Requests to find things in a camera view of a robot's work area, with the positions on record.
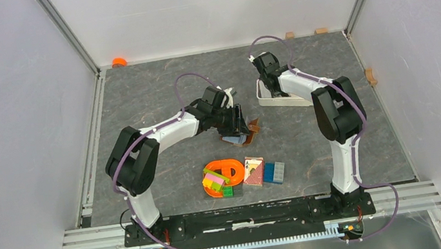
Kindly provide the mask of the white plastic tray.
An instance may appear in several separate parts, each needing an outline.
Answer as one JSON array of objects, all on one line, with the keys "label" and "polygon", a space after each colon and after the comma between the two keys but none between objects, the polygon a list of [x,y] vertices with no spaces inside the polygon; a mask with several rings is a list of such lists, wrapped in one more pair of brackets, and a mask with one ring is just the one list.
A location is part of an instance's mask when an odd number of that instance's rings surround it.
[{"label": "white plastic tray", "polygon": [[256,81],[256,97],[261,106],[267,107],[310,107],[313,106],[311,94],[318,88],[325,87],[324,83],[316,80],[306,79],[295,74],[285,74],[283,85],[285,89],[292,89],[284,96],[272,96],[271,92],[264,86],[264,83],[258,79]]}]

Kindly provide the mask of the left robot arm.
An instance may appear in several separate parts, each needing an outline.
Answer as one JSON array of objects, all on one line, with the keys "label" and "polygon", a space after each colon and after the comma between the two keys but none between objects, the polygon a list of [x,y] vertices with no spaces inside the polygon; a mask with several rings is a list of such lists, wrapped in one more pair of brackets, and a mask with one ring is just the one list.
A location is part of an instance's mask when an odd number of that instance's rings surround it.
[{"label": "left robot arm", "polygon": [[215,128],[222,137],[249,134],[239,104],[233,102],[232,88],[209,86],[201,98],[182,108],[173,117],[140,130],[127,126],[107,160],[105,172],[115,193],[123,195],[138,224],[139,235],[156,243],[164,235],[162,214],[157,209],[150,186],[155,179],[161,152],[183,140]]}]

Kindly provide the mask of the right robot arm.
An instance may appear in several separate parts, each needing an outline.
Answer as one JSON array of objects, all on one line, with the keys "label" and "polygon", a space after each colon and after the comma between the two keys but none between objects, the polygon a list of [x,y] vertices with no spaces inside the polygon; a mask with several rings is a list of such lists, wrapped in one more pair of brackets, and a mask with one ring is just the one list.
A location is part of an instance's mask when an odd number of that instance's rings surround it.
[{"label": "right robot arm", "polygon": [[351,215],[364,193],[358,172],[358,141],[367,119],[352,82],[345,76],[315,77],[289,65],[281,66],[270,52],[251,55],[249,60],[270,95],[296,95],[312,103],[318,129],[331,145],[331,207],[339,216]]}]

